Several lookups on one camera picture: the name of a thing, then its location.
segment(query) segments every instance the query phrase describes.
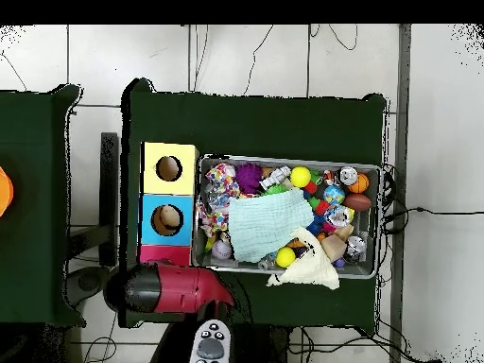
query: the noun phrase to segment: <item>brown football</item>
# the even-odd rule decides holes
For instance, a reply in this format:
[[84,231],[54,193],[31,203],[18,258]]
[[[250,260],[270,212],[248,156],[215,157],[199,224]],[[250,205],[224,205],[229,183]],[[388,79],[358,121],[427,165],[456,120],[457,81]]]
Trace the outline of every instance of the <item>brown football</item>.
[[343,205],[356,212],[364,212],[372,207],[372,201],[363,194],[348,194]]

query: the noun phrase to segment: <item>yellow tennis ball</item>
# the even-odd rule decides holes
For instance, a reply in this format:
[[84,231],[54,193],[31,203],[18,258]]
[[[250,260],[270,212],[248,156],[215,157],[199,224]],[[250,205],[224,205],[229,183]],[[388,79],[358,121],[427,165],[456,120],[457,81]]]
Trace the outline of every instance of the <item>yellow tennis ball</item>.
[[296,260],[296,253],[291,248],[280,248],[276,256],[276,264],[281,268],[287,268]]
[[291,171],[291,182],[298,188],[304,188],[311,181],[311,173],[306,167],[294,167]]

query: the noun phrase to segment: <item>light blue cloth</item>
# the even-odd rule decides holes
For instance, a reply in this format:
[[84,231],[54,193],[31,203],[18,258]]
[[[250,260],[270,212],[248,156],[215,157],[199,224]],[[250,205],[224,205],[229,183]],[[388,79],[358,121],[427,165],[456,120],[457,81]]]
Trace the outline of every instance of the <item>light blue cloth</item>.
[[299,188],[260,198],[232,199],[229,234],[233,255],[238,261],[256,263],[293,239],[291,233],[297,227],[312,222],[313,211]]

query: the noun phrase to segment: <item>stacked cubes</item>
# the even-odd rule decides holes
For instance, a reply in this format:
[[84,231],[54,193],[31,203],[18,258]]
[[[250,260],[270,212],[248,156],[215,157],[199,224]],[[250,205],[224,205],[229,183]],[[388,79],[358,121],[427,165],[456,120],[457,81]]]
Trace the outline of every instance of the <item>stacked cubes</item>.
[[141,146],[140,261],[190,266],[198,152],[192,145]]

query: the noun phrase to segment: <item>gray plastic bin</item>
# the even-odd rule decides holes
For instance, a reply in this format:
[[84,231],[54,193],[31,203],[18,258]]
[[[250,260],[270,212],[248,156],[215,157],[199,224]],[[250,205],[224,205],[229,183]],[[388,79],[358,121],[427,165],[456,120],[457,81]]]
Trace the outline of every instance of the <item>gray plastic bin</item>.
[[[199,158],[199,165],[196,176],[197,191],[195,194],[196,201],[202,200],[206,203],[206,194],[203,188],[208,183],[205,174],[215,165],[219,163],[230,163],[238,166],[246,162],[256,163],[265,167],[280,167],[287,165],[288,167],[296,167],[303,165],[311,170],[316,170],[322,173],[324,170],[336,171],[339,168],[350,165],[356,171],[364,173],[370,180],[370,186],[365,191],[365,195],[372,200],[372,207],[365,212],[354,214],[352,225],[354,226],[353,235],[362,237],[367,243],[366,252],[364,252],[358,263],[346,264],[344,268],[337,268],[337,273],[340,278],[350,279],[369,279],[375,274],[377,266],[377,255],[379,250],[379,225],[380,214],[382,210],[382,194],[383,194],[383,171],[377,165],[371,164],[351,164],[351,163],[329,163],[329,162],[314,162],[303,160],[288,160],[288,159],[270,159],[258,157],[244,157],[244,156],[216,156],[204,155]],[[194,266],[204,266],[219,271],[238,271],[262,274],[282,274],[285,270],[283,268],[275,267],[269,270],[260,269],[257,264],[249,262],[238,262],[233,259],[220,260],[215,258],[211,253],[204,253],[206,242],[206,235],[199,227],[199,215],[195,212],[194,218],[194,233],[192,243],[192,263]]]

